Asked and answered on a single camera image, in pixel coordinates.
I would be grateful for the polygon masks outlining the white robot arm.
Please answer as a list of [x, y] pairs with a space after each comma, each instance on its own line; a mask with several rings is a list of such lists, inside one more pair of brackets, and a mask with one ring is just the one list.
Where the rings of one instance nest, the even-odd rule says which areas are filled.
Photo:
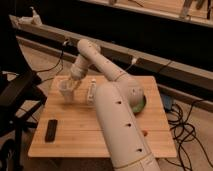
[[80, 39], [77, 49], [71, 78], [82, 80], [94, 64], [107, 79], [96, 88], [94, 106], [114, 170], [161, 171], [133, 112], [144, 100], [140, 83], [103, 56], [101, 48], [90, 40]]

